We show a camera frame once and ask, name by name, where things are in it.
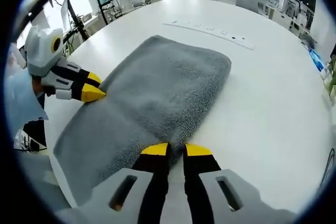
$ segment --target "cable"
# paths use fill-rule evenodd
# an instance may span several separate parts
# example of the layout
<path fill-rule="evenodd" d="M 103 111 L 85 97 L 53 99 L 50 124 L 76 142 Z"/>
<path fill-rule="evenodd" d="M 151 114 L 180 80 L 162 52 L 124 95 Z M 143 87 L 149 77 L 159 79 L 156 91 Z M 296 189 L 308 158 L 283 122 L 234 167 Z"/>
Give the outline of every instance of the cable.
<path fill-rule="evenodd" d="M 71 45 L 71 54 L 73 53 L 73 51 L 74 51 L 74 48 L 73 48 L 73 44 L 72 43 L 74 43 L 74 39 L 75 39 L 75 34 L 72 36 L 72 40 L 71 40 L 71 43 L 70 43 L 70 45 Z"/>
<path fill-rule="evenodd" d="M 62 6 L 57 0 L 54 0 L 58 5 Z"/>
<path fill-rule="evenodd" d="M 320 183 L 320 187 L 322 186 L 322 184 L 324 183 L 324 181 L 325 181 L 325 179 L 327 177 L 331 160 L 332 160 L 332 165 L 334 165 L 334 162 L 335 162 L 335 149 L 334 148 L 332 148 L 330 150 L 328 161 L 327 161 L 327 166 L 325 167 L 325 170 L 324 170 L 324 173 L 323 173 L 323 177 L 322 177 L 322 181 Z"/>

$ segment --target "power strip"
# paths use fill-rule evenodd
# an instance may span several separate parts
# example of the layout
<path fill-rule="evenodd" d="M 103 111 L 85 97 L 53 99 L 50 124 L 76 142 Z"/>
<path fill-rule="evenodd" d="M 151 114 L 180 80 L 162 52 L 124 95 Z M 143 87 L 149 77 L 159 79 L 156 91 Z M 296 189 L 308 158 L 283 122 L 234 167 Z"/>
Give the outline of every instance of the power strip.
<path fill-rule="evenodd" d="M 190 29 L 194 31 L 200 31 L 202 33 L 210 34 L 210 35 L 222 38 L 222 39 L 229 40 L 247 49 L 250 49 L 250 50 L 254 49 L 254 45 L 249 43 L 246 40 L 246 38 L 227 33 L 220 28 L 209 27 L 209 26 L 198 24 L 198 23 L 193 23 L 190 21 L 180 21 L 180 20 L 174 20 L 172 22 L 167 22 L 163 24 L 167 26 L 182 27 L 182 28 L 186 28 L 186 29 Z"/>

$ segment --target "round table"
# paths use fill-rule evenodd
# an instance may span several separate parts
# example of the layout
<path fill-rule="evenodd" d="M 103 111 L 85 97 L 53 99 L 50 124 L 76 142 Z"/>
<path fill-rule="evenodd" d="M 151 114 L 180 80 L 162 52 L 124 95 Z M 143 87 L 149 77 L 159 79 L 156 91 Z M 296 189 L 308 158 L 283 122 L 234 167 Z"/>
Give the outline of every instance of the round table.
<path fill-rule="evenodd" d="M 163 25 L 173 20 L 220 27 L 245 37 L 254 49 Z M 216 50 L 232 61 L 223 91 L 190 142 L 209 148 L 222 169 L 231 169 L 254 185 L 270 206 L 294 212 L 305 207 L 319 186 L 332 139 L 323 84 L 299 38 L 270 19 L 234 5 L 163 0 L 104 27 L 69 60 L 103 80 L 153 35 Z M 45 102 L 50 161 L 72 207 L 76 202 L 52 152 L 81 105 L 76 100 L 55 97 Z"/>

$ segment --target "gray towel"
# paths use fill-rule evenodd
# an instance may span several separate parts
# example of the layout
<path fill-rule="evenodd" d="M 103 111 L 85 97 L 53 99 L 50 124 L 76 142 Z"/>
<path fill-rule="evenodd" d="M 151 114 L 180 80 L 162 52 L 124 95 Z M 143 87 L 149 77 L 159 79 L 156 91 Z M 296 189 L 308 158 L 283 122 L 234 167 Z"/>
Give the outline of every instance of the gray towel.
<path fill-rule="evenodd" d="M 59 137 L 54 154 L 78 205 L 149 145 L 170 142 L 180 156 L 231 69 L 224 55 L 153 36 L 101 84 L 107 96 L 84 104 Z"/>

